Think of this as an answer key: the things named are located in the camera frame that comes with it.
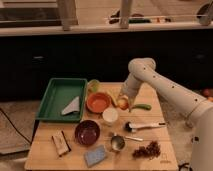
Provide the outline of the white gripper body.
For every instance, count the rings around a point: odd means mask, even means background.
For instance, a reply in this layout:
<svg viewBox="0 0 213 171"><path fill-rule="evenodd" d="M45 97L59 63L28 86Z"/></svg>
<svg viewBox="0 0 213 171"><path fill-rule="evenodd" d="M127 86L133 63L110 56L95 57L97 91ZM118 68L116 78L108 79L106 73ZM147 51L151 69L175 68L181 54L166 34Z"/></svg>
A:
<svg viewBox="0 0 213 171"><path fill-rule="evenodd" d="M141 81L136 79L133 75L129 75L121 86L120 93L126 95L128 98L134 99L140 90Z"/></svg>

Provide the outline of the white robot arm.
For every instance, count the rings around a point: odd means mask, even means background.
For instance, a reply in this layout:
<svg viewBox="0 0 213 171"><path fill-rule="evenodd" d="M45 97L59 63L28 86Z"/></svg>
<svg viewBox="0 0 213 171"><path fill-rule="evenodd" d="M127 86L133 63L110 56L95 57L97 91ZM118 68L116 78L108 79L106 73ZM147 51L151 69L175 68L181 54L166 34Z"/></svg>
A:
<svg viewBox="0 0 213 171"><path fill-rule="evenodd" d="M158 74L155 68L152 58L131 60L120 95L133 100L141 85L148 83L195 126L189 171L213 171L213 102Z"/></svg>

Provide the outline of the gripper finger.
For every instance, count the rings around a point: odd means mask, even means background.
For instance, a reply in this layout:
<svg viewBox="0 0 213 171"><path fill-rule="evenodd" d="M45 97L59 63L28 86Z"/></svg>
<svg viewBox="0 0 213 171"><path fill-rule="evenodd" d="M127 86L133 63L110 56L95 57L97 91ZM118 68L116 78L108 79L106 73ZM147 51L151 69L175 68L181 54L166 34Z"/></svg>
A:
<svg viewBox="0 0 213 171"><path fill-rule="evenodd" d="M133 107L133 105L134 105L134 101L135 101L134 98L129 98L129 99L128 99L128 103L129 103L129 112L131 112L131 110L132 110L132 107Z"/></svg>
<svg viewBox="0 0 213 171"><path fill-rule="evenodd" d="M120 105L122 105L123 104L123 97L117 97L116 99L115 99L115 105L116 106L120 106Z"/></svg>

